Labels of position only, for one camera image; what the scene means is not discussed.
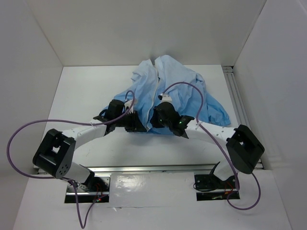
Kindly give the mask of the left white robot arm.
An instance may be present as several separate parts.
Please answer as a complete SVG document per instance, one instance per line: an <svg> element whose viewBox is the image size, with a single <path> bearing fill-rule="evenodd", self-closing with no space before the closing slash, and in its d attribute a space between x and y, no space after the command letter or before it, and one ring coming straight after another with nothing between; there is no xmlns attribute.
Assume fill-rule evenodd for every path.
<svg viewBox="0 0 307 230"><path fill-rule="evenodd" d="M92 190L95 184L102 184L92 170L73 162L74 152L108 135L116 127L123 127L127 132L145 132L146 128L133 108L134 102L113 99L108 108L87 125L64 131L49 130L33 157L33 164L56 179L72 181L84 191Z"/></svg>

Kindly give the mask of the light blue zip jacket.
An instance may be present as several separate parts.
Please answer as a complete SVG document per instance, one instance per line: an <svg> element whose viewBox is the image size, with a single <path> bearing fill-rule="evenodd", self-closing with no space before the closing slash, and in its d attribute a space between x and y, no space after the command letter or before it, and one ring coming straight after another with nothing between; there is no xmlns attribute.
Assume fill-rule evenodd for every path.
<svg viewBox="0 0 307 230"><path fill-rule="evenodd" d="M147 133L172 134L168 128L154 128L150 123L154 107L160 103L158 95L163 91L171 97L180 115L198 117L200 121L223 127L231 124L226 110L207 92L203 77L169 55L160 56L154 62L142 61L133 71L131 80L129 90L134 94L123 91L114 99L124 101L135 98L133 108L138 112Z"/></svg>

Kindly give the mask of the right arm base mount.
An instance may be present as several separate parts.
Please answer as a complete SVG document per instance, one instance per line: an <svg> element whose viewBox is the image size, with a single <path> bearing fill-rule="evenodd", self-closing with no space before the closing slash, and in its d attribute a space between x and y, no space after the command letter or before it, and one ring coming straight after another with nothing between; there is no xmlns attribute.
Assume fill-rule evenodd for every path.
<svg viewBox="0 0 307 230"><path fill-rule="evenodd" d="M214 165L208 174L194 175L193 188L196 191L197 201L226 200L227 196L229 196L229 199L240 199L233 175L222 181L213 174L218 164L219 162Z"/></svg>

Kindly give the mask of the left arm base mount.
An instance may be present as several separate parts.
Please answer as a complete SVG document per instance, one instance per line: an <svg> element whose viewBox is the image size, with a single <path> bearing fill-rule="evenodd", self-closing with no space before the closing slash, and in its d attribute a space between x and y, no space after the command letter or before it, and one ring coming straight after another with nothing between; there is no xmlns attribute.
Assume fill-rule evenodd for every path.
<svg viewBox="0 0 307 230"><path fill-rule="evenodd" d="M95 175L94 180L89 183L89 186L72 181L72 184L67 179L67 188L65 193L65 204L75 204L76 195L78 202L81 204L96 203L108 203L109 202L109 190L110 190L110 175Z"/></svg>

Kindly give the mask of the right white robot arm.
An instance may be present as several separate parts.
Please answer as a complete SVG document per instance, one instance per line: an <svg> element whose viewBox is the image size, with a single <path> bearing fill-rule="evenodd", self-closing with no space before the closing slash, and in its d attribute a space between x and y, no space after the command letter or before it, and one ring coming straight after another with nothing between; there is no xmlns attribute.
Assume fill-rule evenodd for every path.
<svg viewBox="0 0 307 230"><path fill-rule="evenodd" d="M153 109L150 123L154 128L167 127L175 136L197 139L216 144L222 151L225 161L217 164L209 177L211 186L221 187L238 172L252 174L264 146L245 125L237 128L223 127L197 120L187 115L179 115L169 102L162 102Z"/></svg>

